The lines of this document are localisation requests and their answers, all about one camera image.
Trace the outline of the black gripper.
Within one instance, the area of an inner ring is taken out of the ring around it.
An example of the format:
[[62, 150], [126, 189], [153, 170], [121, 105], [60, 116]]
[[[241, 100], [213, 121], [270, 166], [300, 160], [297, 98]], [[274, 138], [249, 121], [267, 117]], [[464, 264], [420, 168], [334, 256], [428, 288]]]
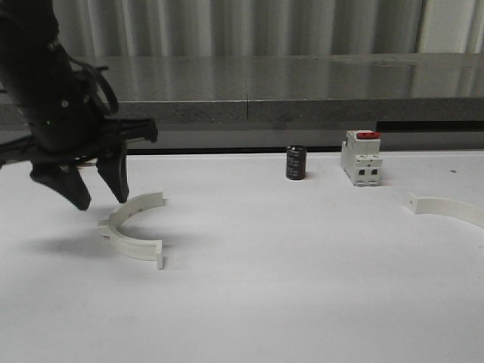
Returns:
[[33, 181], [85, 211], [91, 196], [74, 165], [98, 158], [99, 175], [120, 203], [127, 201], [126, 143], [137, 139], [155, 142], [154, 119], [112, 118], [119, 110], [113, 94], [106, 101], [96, 94], [12, 95], [11, 100], [31, 134], [1, 145], [2, 165], [34, 163]]

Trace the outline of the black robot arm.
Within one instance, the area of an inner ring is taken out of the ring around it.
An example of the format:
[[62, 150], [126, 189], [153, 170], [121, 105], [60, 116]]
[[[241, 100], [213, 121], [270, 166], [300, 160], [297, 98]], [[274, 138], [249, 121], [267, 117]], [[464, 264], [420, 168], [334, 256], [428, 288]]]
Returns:
[[31, 162], [30, 177], [86, 210], [79, 165], [94, 160], [120, 203], [129, 186], [127, 141], [155, 142], [153, 119], [116, 119], [118, 100], [100, 67], [74, 59], [51, 1], [1, 3], [1, 83], [31, 131], [1, 145], [1, 164]]

